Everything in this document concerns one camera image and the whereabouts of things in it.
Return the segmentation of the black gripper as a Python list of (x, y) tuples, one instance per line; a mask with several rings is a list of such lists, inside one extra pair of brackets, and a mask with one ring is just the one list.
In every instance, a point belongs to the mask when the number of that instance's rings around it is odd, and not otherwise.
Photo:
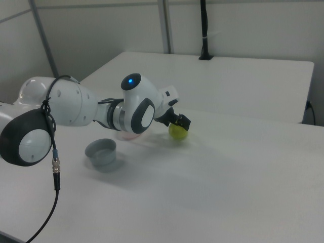
[(183, 114), (178, 116), (174, 113), (173, 107), (169, 108), (164, 115), (155, 118), (155, 122), (164, 124), (168, 127), (170, 124), (182, 127), (184, 130), (189, 131), (191, 120)]

